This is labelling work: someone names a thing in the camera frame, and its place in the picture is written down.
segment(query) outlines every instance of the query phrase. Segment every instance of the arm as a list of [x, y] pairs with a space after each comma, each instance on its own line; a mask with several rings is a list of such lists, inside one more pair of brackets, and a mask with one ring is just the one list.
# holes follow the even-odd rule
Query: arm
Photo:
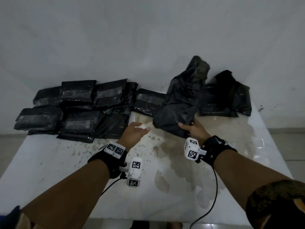
[[[188, 130], [191, 136], [198, 140], [200, 146], [211, 137], [197, 119], [193, 125], [178, 124], [180, 128]], [[220, 153], [215, 162], [214, 169], [232, 194], [238, 204], [245, 210], [248, 197], [257, 188], [270, 182], [289, 177], [252, 161], [233, 150]]]
[[[129, 151], [150, 128], [135, 128], [132, 122], [118, 144]], [[49, 228], [82, 228], [109, 181], [109, 170], [101, 160], [93, 160], [39, 195], [22, 212], [32, 222]]]

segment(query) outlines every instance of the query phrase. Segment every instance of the wall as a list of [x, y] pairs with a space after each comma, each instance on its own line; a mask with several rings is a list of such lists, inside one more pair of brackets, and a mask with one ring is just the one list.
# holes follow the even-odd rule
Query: wall
[[0, 0], [0, 133], [15, 132], [41, 88], [127, 77], [164, 91], [193, 55], [211, 65], [210, 77], [229, 69], [246, 82], [268, 127], [305, 127], [304, 3]]

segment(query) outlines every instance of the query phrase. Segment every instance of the wire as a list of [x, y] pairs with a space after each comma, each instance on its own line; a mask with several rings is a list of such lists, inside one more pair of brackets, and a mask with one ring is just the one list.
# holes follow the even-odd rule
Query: wire
[[211, 210], [213, 209], [214, 205], [215, 205], [216, 198], [217, 198], [217, 193], [218, 193], [218, 181], [217, 181], [217, 176], [216, 176], [216, 172], [215, 172], [214, 168], [213, 168], [213, 171], [214, 171], [215, 178], [216, 178], [216, 195], [215, 195], [215, 199], [214, 199], [213, 205], [212, 205], [211, 209], [210, 209], [207, 213], [205, 213], [205, 214], [204, 214], [203, 216], [201, 216], [200, 218], [196, 219], [196, 220], [191, 224], [190, 229], [191, 229], [192, 226], [193, 226], [195, 223], [197, 223], [200, 219], [202, 219], [204, 216], [208, 215], [208, 214], [211, 212]]
[[121, 179], [123, 179], [123, 178], [119, 178], [119, 179], [117, 179], [117, 180], [115, 180], [114, 182], [112, 182], [111, 184], [110, 184], [110, 186], [108, 186], [107, 187], [107, 189], [105, 189], [103, 192], [102, 192], [102, 194], [101, 194], [101, 196], [113, 185], [113, 184], [115, 184], [117, 181], [119, 181], [119, 180], [121, 180]]

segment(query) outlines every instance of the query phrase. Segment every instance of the pile of packages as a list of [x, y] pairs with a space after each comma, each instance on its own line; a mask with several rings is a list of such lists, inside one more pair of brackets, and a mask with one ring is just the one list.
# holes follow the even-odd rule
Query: pile of packages
[[178, 127], [201, 116], [250, 116], [249, 87], [237, 82], [230, 71], [219, 73], [216, 84], [205, 84], [210, 66], [194, 56], [188, 67], [174, 77], [166, 94], [138, 89], [127, 79], [96, 84], [96, 80], [62, 82], [39, 90], [33, 108], [25, 108], [14, 129], [33, 134], [92, 143], [95, 138], [118, 139], [128, 126], [131, 111], [153, 117], [156, 128], [179, 137], [188, 133]]

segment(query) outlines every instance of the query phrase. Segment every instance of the white table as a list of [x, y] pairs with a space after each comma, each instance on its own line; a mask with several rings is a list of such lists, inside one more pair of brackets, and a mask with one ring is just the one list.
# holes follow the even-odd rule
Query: white table
[[[239, 118], [199, 117], [206, 130], [233, 144], [240, 154], [292, 177], [252, 103], [252, 115]], [[98, 201], [90, 218], [192, 222], [206, 213], [214, 200], [216, 182], [211, 167], [184, 158], [185, 140], [152, 126], [152, 118], [133, 113], [152, 127], [128, 154], [144, 161], [140, 187], [126, 180], [113, 185]], [[56, 139], [55, 135], [27, 136], [0, 180], [0, 213], [25, 206], [36, 196], [87, 163], [105, 142], [93, 144]], [[246, 214], [218, 178], [214, 209], [201, 223], [249, 225]]]

